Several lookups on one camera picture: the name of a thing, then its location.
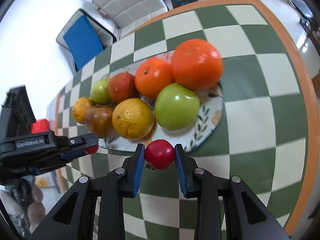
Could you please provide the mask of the small red tomato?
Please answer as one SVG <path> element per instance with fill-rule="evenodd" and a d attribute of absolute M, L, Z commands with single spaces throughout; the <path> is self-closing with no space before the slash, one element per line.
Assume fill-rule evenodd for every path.
<path fill-rule="evenodd" d="M 154 140 L 145 149 L 145 161 L 153 169 L 165 170 L 175 161 L 175 149 L 166 140 Z"/>
<path fill-rule="evenodd" d="M 90 147 L 85 148 L 85 149 L 84 149 L 84 152 L 85 152 L 86 154 L 96 154 L 97 151 L 98 151 L 98 149 L 99 149 L 99 145 L 96 144 L 96 145 L 93 145 L 93 146 L 90 146 Z"/>

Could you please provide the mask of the yellow lemon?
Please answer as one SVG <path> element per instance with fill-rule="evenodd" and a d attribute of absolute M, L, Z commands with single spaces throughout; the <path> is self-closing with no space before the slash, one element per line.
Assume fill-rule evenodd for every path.
<path fill-rule="evenodd" d="M 86 113 L 91 107 L 94 107 L 95 103 L 91 98 L 80 97 L 72 106 L 72 116 L 77 123 L 86 123 Z"/>

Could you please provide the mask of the red brown apple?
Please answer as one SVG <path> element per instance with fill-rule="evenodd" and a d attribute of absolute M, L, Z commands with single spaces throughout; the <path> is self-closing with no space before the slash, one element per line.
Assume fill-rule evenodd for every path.
<path fill-rule="evenodd" d="M 89 132 L 101 139 L 114 135 L 116 130 L 112 125 L 113 111 L 114 108 L 108 105 L 90 107 L 85 116 Z"/>

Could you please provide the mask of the green apple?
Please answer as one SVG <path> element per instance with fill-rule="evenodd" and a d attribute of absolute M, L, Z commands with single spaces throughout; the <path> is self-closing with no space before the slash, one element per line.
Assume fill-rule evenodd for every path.
<path fill-rule="evenodd" d="M 176 132 L 192 126 L 201 102 L 197 94 L 178 83 L 161 90 L 155 102 L 155 118 L 159 126 Z"/>
<path fill-rule="evenodd" d="M 109 79 L 101 79 L 94 83 L 91 89 L 91 99 L 97 105 L 108 105 L 112 102 L 108 93 Z"/>

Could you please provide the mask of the yellow orange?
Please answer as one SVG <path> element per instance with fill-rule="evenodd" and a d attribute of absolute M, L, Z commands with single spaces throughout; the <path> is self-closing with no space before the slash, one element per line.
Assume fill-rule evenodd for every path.
<path fill-rule="evenodd" d="M 138 140 L 150 133 L 154 124 L 150 106 L 139 98 L 130 98 L 119 103 L 112 114 L 112 125 L 125 139 Z"/>

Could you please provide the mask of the dark orange fruit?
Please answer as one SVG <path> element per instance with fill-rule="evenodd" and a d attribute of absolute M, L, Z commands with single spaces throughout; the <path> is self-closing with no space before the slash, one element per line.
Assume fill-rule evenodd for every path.
<path fill-rule="evenodd" d="M 130 98 L 137 98 L 138 91 L 135 86 L 135 77 L 130 73 L 119 73 L 108 83 L 108 93 L 115 103 Z"/>

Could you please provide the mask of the bright orange mandarin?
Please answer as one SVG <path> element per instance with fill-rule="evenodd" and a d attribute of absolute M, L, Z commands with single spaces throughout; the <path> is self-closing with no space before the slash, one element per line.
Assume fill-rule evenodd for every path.
<path fill-rule="evenodd" d="M 171 64 L 152 57 L 143 62 L 135 73 L 135 86 L 147 98 L 156 99 L 160 91 L 175 82 Z"/>

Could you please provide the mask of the red plastic bag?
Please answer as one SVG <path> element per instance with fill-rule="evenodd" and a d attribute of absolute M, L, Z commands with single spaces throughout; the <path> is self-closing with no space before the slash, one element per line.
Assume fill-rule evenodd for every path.
<path fill-rule="evenodd" d="M 50 123 L 47 119 L 36 120 L 31 126 L 31 133 L 42 133 L 50 130 Z"/>

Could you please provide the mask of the blue cushion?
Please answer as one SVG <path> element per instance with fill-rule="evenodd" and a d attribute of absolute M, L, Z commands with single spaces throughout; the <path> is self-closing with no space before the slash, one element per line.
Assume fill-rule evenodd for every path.
<path fill-rule="evenodd" d="M 76 71 L 103 51 L 94 28 L 85 15 L 79 17 L 63 36 L 76 66 Z"/>

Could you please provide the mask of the floral oval plate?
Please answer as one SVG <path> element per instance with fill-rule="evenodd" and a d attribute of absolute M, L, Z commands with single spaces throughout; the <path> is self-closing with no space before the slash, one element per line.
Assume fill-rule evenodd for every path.
<path fill-rule="evenodd" d="M 167 51 L 152 57 L 171 63 L 174 51 L 175 50 Z M 113 76 L 122 72 L 134 75 L 144 61 L 146 61 L 146 59 L 120 67 L 111 73 L 109 73 L 110 65 L 108 64 L 93 74 L 92 87 L 98 80 L 111 79 Z M 99 139 L 99 150 L 101 149 L 103 153 L 108 154 L 131 155 L 135 151 L 137 144 L 141 143 L 146 146 L 157 139 L 164 139 L 170 142 L 172 146 L 181 144 L 185 152 L 190 152 L 196 147 L 199 147 L 217 128 L 222 118 L 224 101 L 222 85 L 218 85 L 218 87 L 213 89 L 200 90 L 196 92 L 196 94 L 199 97 L 201 105 L 197 119 L 192 126 L 180 131 L 168 131 L 161 127 L 155 119 L 151 132 L 143 139 L 129 140 L 114 133 L 114 135 Z"/>

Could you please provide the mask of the white padded chair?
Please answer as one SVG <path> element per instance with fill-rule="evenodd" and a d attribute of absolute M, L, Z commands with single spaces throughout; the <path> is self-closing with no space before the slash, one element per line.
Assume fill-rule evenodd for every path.
<path fill-rule="evenodd" d="M 163 0 L 91 0 L 119 28 L 137 27 L 168 12 Z"/>

